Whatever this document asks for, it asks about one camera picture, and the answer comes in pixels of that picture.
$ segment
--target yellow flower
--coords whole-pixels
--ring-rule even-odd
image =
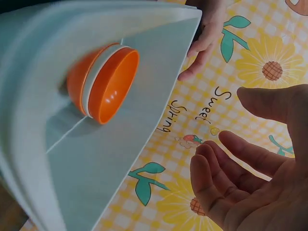
[[[195,198],[190,180],[177,178],[166,182],[170,191],[159,192],[163,200],[157,202],[157,209],[164,213],[163,220],[174,224],[172,231],[220,231],[220,227],[206,217]]]
[[[263,34],[260,42],[248,41],[250,50],[241,51],[242,59],[236,61],[238,77],[248,88],[285,88],[302,82],[307,67],[303,57],[295,54],[294,44],[283,44],[278,36]]]

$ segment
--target small cartoon illustration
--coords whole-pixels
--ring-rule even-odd
[[[219,131],[220,131],[219,128],[211,128],[210,130],[212,136],[217,136]]]
[[[196,135],[186,135],[184,137],[176,137],[174,138],[176,141],[180,143],[184,148],[196,148],[201,143],[203,143],[202,139],[197,137]]]
[[[285,0],[285,3],[294,12],[303,16],[308,15],[308,0]]]

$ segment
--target finger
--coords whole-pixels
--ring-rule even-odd
[[[191,45],[187,56],[190,57],[192,52],[205,51],[207,47],[216,40],[218,34],[216,29],[217,28],[214,25],[207,25],[204,27],[198,40]]]
[[[217,157],[219,166],[231,182],[233,182],[240,190],[253,193],[267,183],[266,180],[255,176],[237,164],[215,142],[206,141],[205,143],[212,147]]]
[[[250,194],[248,192],[239,190],[233,184],[226,174],[221,170],[219,163],[216,159],[215,153],[211,146],[202,144],[196,149],[196,154],[204,156],[210,166],[212,181],[217,190],[231,202],[239,202],[247,198]]]
[[[288,125],[295,158],[298,163],[306,165],[308,85],[275,90],[239,88],[237,94],[244,108],[252,114]]]
[[[214,44],[210,44],[205,51],[199,52],[195,61],[190,65],[190,67],[188,67],[188,69],[186,69],[179,75],[178,80],[185,81],[191,79],[196,74],[198,74],[202,70],[202,67],[206,64],[208,59],[210,58],[210,55],[213,52],[214,47],[215,47]]]
[[[211,178],[210,167],[202,155],[194,155],[191,160],[192,189],[205,214],[223,228],[223,222],[232,203],[216,189]]]
[[[219,140],[234,156],[269,177],[273,177],[279,167],[289,159],[248,143],[229,131],[222,131],[219,134]]]

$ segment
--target palm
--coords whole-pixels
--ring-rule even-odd
[[[298,86],[278,91],[243,90],[239,94],[243,106],[251,113],[288,124],[294,159],[250,144],[228,131],[219,135],[232,155],[272,178],[270,181],[241,167],[213,141],[197,148],[191,162],[192,187],[203,210],[224,230],[307,230],[308,156],[306,139],[298,134],[308,132],[308,100],[302,100],[304,105],[294,103],[308,98],[308,86],[305,97],[302,89]],[[288,104],[292,112],[282,111]]]

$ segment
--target green leaf print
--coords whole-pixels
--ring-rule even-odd
[[[147,180],[140,179],[136,184],[136,195],[144,206],[150,201],[151,198],[151,186]]]
[[[226,21],[223,26],[233,26],[235,28],[242,29],[249,26],[250,24],[251,22],[248,19],[244,18],[243,16],[236,15],[230,20]],[[233,55],[234,41],[243,46],[245,49],[249,50],[247,42],[238,37],[236,34],[226,30],[225,28],[222,29],[222,33],[224,36],[220,43],[220,51],[226,63],[230,61]]]
[[[159,188],[162,188],[165,190],[169,190],[169,188],[166,185],[152,178],[139,175],[139,173],[147,172],[151,174],[156,174],[156,173],[161,173],[164,170],[165,168],[161,166],[159,163],[150,162],[150,163],[147,163],[145,166],[137,168],[128,173],[130,177],[133,177],[138,180],[136,187],[135,187],[135,192],[139,200],[144,206],[147,206],[147,204],[149,203],[151,199],[151,184],[156,185]]]
[[[236,15],[232,17],[229,21],[226,21],[223,26],[233,26],[235,28],[243,29],[247,26],[249,26],[251,22],[244,18],[243,16]]]
[[[143,170],[147,173],[155,174],[163,172],[165,168],[158,163],[150,162],[143,167]]]
[[[226,63],[230,61],[233,54],[233,49],[234,49],[233,38],[228,34],[225,34],[220,44],[220,51]]]

